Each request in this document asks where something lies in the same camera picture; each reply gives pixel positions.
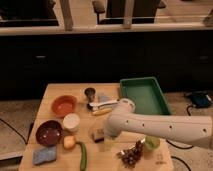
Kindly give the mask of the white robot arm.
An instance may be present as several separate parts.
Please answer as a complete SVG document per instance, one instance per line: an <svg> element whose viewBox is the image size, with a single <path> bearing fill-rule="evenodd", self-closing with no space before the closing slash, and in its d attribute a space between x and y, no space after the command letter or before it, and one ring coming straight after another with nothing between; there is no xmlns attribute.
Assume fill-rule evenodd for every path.
<svg viewBox="0 0 213 171"><path fill-rule="evenodd" d="M212 116L166 116L135 114L132 100L122 98L104 121L106 137L116 138L122 131L210 149L213 151Z"/></svg>

